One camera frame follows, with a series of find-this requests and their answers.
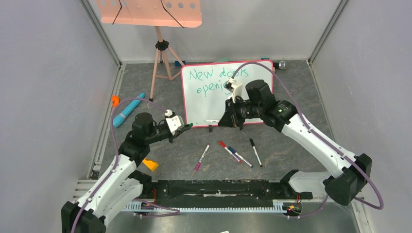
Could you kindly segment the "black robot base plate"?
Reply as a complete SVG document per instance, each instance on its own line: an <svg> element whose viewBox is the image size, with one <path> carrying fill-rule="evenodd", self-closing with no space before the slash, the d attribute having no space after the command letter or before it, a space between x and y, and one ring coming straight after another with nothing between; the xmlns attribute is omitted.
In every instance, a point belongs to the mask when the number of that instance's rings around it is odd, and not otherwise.
<svg viewBox="0 0 412 233"><path fill-rule="evenodd" d="M276 180L157 180L143 186L140 199L173 208L270 207L274 200L311 200L286 181Z"/></svg>

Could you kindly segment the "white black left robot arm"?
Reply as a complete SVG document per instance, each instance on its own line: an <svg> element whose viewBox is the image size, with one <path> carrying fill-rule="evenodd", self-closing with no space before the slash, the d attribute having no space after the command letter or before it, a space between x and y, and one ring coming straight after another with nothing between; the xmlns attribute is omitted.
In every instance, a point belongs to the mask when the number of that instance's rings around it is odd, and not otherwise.
<svg viewBox="0 0 412 233"><path fill-rule="evenodd" d="M104 233L121 210L137 197L151 195L152 178L137 170L150 152L150 144L173 142L192 128L181 116L167 110L159 123L149 113L139 113L132 130L121 144L118 154L96 183L76 202L66 202L61 209L64 233Z"/></svg>

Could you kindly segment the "pink framed whiteboard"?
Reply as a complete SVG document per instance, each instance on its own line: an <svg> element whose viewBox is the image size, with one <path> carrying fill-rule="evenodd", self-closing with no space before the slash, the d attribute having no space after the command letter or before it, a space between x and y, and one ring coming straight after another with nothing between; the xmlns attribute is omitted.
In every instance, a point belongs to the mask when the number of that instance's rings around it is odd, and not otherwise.
<svg viewBox="0 0 412 233"><path fill-rule="evenodd" d="M220 120L225 111L225 101L232 97L225 89L225 82L235 70L246 62L227 62L187 65L181 68L182 90L186 122L194 128L217 126L218 123L204 122ZM235 76L242 83L242 98L248 100L245 86L253 80L264 80L273 93L274 76L267 69L257 65L246 65Z"/></svg>

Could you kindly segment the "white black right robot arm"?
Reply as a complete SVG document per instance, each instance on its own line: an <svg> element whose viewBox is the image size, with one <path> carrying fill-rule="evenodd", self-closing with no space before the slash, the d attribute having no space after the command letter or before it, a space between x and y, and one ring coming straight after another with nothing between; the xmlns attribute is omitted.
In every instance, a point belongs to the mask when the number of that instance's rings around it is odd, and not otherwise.
<svg viewBox="0 0 412 233"><path fill-rule="evenodd" d="M264 80L246 85L248 99L241 97L242 84L229 79L224 84L232 96L225 101L220 127L243 128L246 119L261 119L267 126L296 141L313 155L330 173L322 184L326 194L340 205L348 205L366 186L372 159L365 153L345 150L299 114L287 100L276 100Z"/></svg>

